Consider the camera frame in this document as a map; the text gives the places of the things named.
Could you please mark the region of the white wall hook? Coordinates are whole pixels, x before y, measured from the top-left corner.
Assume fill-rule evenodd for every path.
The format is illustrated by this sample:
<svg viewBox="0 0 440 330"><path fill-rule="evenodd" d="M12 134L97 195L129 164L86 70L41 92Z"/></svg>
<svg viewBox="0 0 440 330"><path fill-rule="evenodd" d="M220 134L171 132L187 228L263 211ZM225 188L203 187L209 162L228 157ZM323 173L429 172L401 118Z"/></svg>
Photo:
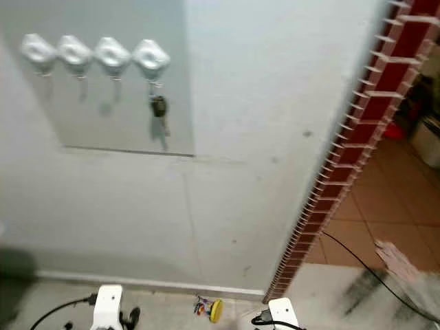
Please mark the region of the white wall hook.
<svg viewBox="0 0 440 330"><path fill-rule="evenodd" d="M141 40L132 52L132 60L142 75L151 82L157 82L169 67L172 58L157 41Z"/></svg>
<svg viewBox="0 0 440 330"><path fill-rule="evenodd" d="M64 66L79 80L86 79L92 64L92 50L76 36L63 35L57 44L58 58Z"/></svg>
<svg viewBox="0 0 440 330"><path fill-rule="evenodd" d="M19 52L40 76L50 76L57 61L56 48L38 34L25 34Z"/></svg>
<svg viewBox="0 0 440 330"><path fill-rule="evenodd" d="M120 80L131 63L131 54L115 38L101 37L94 48L96 59L106 75Z"/></svg>

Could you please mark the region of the white bin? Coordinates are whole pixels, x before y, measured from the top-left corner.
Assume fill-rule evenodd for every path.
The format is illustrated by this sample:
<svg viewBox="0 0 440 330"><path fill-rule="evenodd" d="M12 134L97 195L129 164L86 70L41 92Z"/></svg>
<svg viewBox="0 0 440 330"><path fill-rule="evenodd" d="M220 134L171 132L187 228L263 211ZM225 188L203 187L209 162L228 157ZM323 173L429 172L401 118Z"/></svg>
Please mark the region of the white bin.
<svg viewBox="0 0 440 330"><path fill-rule="evenodd" d="M410 144L427 166L440 170L440 120L425 116L415 125Z"/></svg>

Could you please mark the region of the red brick wall edge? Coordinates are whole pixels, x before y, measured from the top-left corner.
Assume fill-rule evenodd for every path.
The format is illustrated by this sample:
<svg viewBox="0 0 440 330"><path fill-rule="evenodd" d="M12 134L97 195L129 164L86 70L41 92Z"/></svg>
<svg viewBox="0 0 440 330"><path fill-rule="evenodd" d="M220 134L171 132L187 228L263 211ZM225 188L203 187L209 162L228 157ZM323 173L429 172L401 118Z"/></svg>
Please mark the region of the red brick wall edge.
<svg viewBox="0 0 440 330"><path fill-rule="evenodd" d="M382 0L355 80L261 299L282 298L348 196L440 35L440 0Z"/></svg>

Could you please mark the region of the small red object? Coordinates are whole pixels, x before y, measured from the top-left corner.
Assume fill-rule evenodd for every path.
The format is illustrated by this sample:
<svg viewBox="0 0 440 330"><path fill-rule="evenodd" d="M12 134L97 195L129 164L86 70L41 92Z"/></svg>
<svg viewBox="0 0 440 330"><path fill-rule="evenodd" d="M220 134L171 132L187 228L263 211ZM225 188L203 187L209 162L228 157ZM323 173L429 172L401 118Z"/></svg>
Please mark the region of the small red object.
<svg viewBox="0 0 440 330"><path fill-rule="evenodd" d="M387 140L405 140L406 130L395 122L389 122L384 128L382 136Z"/></svg>

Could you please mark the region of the pink patterned cloth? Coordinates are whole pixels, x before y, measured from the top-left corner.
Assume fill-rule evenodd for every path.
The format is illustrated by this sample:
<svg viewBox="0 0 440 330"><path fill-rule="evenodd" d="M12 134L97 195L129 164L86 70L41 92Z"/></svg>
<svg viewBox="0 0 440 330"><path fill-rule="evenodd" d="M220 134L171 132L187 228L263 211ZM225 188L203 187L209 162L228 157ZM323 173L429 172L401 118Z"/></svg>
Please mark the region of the pink patterned cloth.
<svg viewBox="0 0 440 330"><path fill-rule="evenodd" d="M440 274L420 270L392 242L377 240L375 245L376 252L386 264L387 270L403 283L440 288Z"/></svg>

